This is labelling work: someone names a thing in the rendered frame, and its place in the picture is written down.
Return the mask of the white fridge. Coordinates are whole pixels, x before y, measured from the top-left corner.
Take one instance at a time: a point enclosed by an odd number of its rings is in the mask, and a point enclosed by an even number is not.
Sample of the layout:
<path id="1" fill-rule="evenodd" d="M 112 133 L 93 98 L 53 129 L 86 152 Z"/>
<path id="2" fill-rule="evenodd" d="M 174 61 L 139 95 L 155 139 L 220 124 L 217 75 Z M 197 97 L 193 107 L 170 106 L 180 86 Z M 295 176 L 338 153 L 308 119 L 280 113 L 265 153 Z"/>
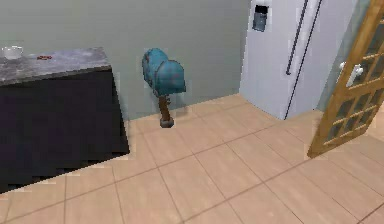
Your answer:
<path id="1" fill-rule="evenodd" d="M 287 76 L 303 2 L 251 0 L 239 92 L 280 120 L 317 107 L 358 0 L 308 0 Z"/>

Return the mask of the black cabinet with marble top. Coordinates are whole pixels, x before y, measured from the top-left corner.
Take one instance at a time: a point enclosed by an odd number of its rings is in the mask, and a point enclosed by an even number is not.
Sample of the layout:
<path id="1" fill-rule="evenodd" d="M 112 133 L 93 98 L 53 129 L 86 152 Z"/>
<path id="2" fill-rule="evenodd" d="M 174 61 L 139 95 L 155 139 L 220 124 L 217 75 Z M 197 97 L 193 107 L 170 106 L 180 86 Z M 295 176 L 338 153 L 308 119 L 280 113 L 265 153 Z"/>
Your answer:
<path id="1" fill-rule="evenodd" d="M 0 194 L 129 153 L 103 48 L 0 56 Z"/>

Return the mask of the wooden door with glass panes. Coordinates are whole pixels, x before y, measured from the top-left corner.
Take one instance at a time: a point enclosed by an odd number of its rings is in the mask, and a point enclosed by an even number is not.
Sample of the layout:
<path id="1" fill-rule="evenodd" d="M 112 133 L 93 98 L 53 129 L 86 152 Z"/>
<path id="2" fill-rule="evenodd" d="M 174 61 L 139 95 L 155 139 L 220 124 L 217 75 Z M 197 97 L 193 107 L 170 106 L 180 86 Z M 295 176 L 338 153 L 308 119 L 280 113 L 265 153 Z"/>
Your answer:
<path id="1" fill-rule="evenodd" d="M 355 65 L 363 73 L 346 83 Z M 366 132 L 384 102 L 384 0 L 370 0 L 307 156 L 315 158 Z"/>

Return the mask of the blue mailbox on brown post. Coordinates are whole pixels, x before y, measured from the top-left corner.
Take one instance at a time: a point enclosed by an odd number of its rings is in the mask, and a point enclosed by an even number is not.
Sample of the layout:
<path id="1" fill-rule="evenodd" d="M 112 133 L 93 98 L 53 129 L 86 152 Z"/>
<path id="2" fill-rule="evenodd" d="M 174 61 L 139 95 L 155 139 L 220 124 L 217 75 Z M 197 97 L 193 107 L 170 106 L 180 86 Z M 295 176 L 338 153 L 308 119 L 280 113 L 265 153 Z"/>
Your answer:
<path id="1" fill-rule="evenodd" d="M 184 68 L 159 48 L 151 48 L 145 52 L 142 59 L 144 81 L 158 98 L 161 113 L 160 126 L 171 128 L 174 120 L 168 109 L 169 96 L 186 91 Z"/>

